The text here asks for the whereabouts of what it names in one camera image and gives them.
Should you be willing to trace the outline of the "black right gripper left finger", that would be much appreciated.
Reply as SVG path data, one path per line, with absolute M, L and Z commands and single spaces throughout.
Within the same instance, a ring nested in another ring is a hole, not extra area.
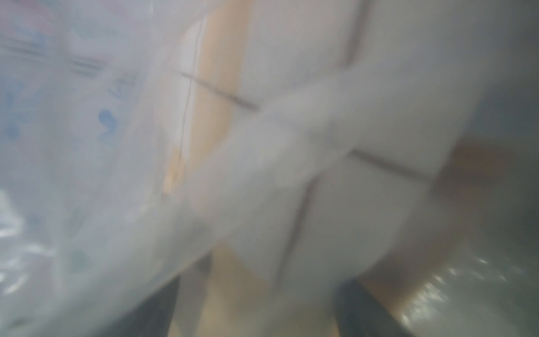
M 180 287 L 177 276 L 131 313 L 97 334 L 102 337 L 168 336 Z

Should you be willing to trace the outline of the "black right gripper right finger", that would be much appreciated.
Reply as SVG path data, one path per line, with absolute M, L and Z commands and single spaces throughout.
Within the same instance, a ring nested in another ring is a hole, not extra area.
M 342 337 L 413 337 L 356 279 L 335 292 L 334 315 Z

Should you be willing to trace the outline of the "orange cream striped blanket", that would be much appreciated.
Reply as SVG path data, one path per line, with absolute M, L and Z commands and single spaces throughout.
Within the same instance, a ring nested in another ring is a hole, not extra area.
M 204 20 L 161 238 L 182 336 L 328 336 L 396 250 L 529 1 L 225 1 Z

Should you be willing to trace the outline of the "clear plastic vacuum bag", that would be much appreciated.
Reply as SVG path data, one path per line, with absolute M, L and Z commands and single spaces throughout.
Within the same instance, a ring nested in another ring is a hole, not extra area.
M 161 226 L 225 1 L 1 3 L 1 335 L 97 336 L 182 274 Z M 538 3 L 395 251 L 413 336 L 538 335 Z M 182 336 L 175 323 L 168 336 Z

